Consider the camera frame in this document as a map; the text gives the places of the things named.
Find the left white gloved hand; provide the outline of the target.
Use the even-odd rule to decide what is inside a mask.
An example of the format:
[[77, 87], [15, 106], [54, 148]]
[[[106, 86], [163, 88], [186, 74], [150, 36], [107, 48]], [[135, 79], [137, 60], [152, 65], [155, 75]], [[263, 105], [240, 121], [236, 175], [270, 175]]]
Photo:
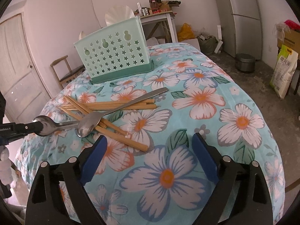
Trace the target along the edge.
[[0, 180], [3, 185], [9, 185], [13, 182], [11, 165], [8, 148], [1, 146]]

